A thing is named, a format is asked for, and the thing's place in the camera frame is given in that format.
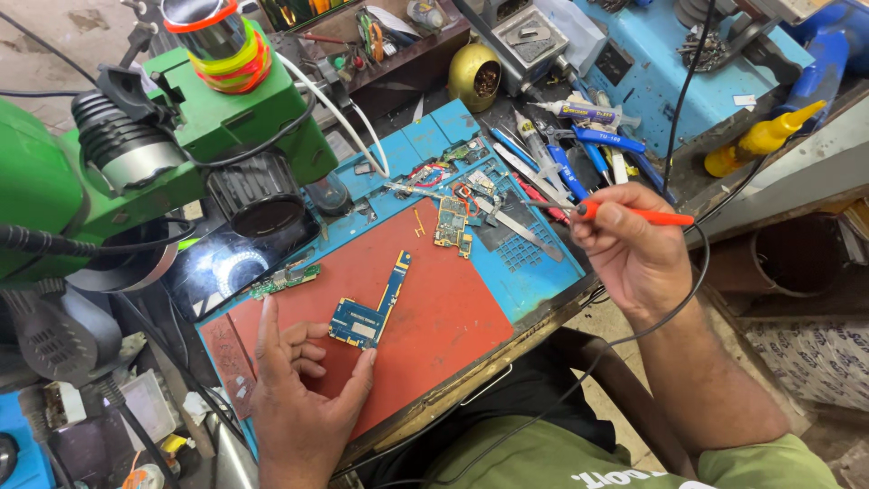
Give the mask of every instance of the man's left hand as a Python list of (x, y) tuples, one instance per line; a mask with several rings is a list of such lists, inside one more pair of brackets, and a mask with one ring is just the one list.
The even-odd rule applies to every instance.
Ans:
[(374, 383), (377, 350), (359, 356), (352, 377), (335, 399), (309, 391), (299, 377), (319, 378), (326, 351), (308, 342), (328, 325), (298, 323), (280, 332), (277, 302), (262, 305), (252, 407), (260, 453), (260, 487), (323, 489), (335, 470), (359, 411)]

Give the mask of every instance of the blue silicone repair mat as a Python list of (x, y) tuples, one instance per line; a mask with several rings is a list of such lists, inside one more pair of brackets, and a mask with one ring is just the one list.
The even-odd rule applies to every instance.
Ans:
[[(444, 152), (452, 151), (472, 141), (480, 134), (480, 126), (474, 121), (474, 117), (471, 116), (461, 101), (454, 100), (442, 106), (414, 124), (410, 124), (381, 140), (389, 164), (390, 180), (394, 182), (406, 180), (408, 174), (421, 165), (430, 163), (432, 158), (438, 158)], [(426, 190), (451, 195), (450, 189), (455, 182), (465, 180), (470, 173), (480, 170), (496, 184), (500, 192), (511, 190), (516, 197), (527, 198), (525, 192), (511, 176), (507, 166), (492, 151), (488, 141), (484, 137), (481, 138), (481, 141), (485, 144), (485, 150), (480, 153), (480, 159), (473, 163), (466, 160), (456, 160), (455, 165), (458, 171), (445, 178), (438, 185)], [(377, 157), (378, 152), (374, 146), (369, 150), (372, 155)], [(316, 263), (320, 258), (423, 198), (419, 194), (413, 194), (405, 199), (396, 198), (395, 191), (383, 187), (386, 179), (376, 173), (355, 174), (354, 167), (365, 162), (365, 157), (358, 153), (342, 161), (336, 170), (342, 182), (349, 189), (357, 206), (357, 211), (329, 223), (328, 226), (324, 222), (321, 223), (325, 232), (308, 248), (287, 258), (285, 263), (295, 263), (303, 258), (305, 261), (299, 264), (299, 267)], [(489, 224), (483, 223), (481, 227), (469, 225), (465, 228), (465, 232), (474, 235), (470, 253), (471, 263), (511, 324), (515, 324), (533, 311), (538, 304), (554, 297), (585, 276), (585, 272), (567, 250), (567, 247), (555, 235), (540, 211), (534, 207), (528, 208), (527, 211), (533, 216), (532, 222), (527, 228), (543, 242), (554, 246), (561, 252), (563, 257), (560, 262), (550, 258), (541, 248), (512, 232), (503, 231), (501, 238), (496, 240), (496, 247), (490, 251), (483, 245), (479, 236)], [(423, 223), (427, 235), (421, 236), (420, 239), (432, 241), (436, 224), (434, 222)], [(456, 250), (455, 259), (465, 259), (458, 256), (458, 248), (453, 249)], [(245, 298), (247, 298), (247, 294), (242, 294), (221, 308), (220, 311), (212, 314), (211, 318), (226, 312)], [(204, 325), (211, 318), (202, 321), (200, 325)]]

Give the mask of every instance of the red tool handle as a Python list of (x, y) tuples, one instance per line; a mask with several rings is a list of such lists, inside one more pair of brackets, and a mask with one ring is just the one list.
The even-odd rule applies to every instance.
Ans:
[(332, 43), (332, 44), (347, 44), (347, 41), (343, 41), (337, 37), (327, 37), (320, 36), (318, 34), (302, 34), (302, 37), (308, 39), (309, 41), (320, 41), (321, 43)]
[[(531, 185), (523, 182), (521, 180), (521, 178), (519, 178), (518, 173), (514, 172), (513, 178), (516, 179), (516, 183), (519, 184), (520, 187), (522, 187), (522, 189), (525, 191), (525, 193), (528, 194), (529, 197), (531, 197), (532, 199), (534, 199), (538, 202), (549, 202), (541, 195), (540, 192), (537, 191), (537, 189), (535, 189)], [(546, 212), (550, 216), (555, 218), (556, 221), (558, 221), (564, 225), (570, 225), (570, 219), (567, 217), (567, 214), (565, 214), (564, 211), (562, 211), (561, 209), (559, 209), (557, 207), (549, 207), (546, 209)]]
[[(594, 219), (594, 216), (597, 215), (598, 207), (600, 204), (596, 202), (591, 202), (588, 200), (583, 200), (582, 205), (586, 206), (586, 212), (582, 214), (584, 218)], [(640, 211), (638, 209), (628, 209), (634, 214), (639, 215), (644, 218), (649, 224), (655, 225), (689, 225), (694, 224), (694, 216), (688, 216), (686, 214), (676, 214), (674, 212), (657, 212), (657, 211)]]

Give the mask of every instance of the blue pliers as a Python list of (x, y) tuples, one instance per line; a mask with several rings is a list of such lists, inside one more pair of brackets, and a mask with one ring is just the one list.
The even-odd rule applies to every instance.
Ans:
[(607, 184), (610, 185), (612, 185), (613, 182), (609, 177), (609, 167), (607, 167), (607, 162), (604, 161), (603, 156), (595, 146), (596, 144), (608, 144), (624, 151), (630, 151), (637, 154), (643, 154), (646, 152), (646, 145), (643, 143), (637, 143), (627, 137), (617, 136), (604, 131), (582, 129), (575, 125), (572, 125), (570, 129), (555, 129), (550, 125), (542, 132), (543, 134), (546, 134), (546, 137), (549, 140), (549, 144), (546, 146), (549, 150), (549, 155), (552, 156), (555, 163), (560, 164), (563, 167), (561, 176), (564, 178), (570, 191), (580, 200), (587, 198), (588, 192), (582, 187), (580, 181), (576, 179), (574, 171), (570, 168), (570, 163), (567, 162), (567, 154), (558, 143), (559, 139), (576, 139), (582, 143), (582, 147), (585, 148), (588, 157), (591, 158), (594, 168), (603, 175)]

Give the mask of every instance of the yellow bottle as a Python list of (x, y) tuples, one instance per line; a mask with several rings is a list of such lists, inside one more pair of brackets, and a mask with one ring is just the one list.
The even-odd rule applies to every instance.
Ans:
[(776, 151), (785, 143), (788, 136), (799, 131), (803, 123), (825, 105), (826, 102), (820, 100), (798, 111), (788, 112), (771, 121), (753, 125), (738, 142), (725, 144), (707, 154), (704, 161), (706, 171), (713, 177), (721, 178), (730, 175), (758, 156)]

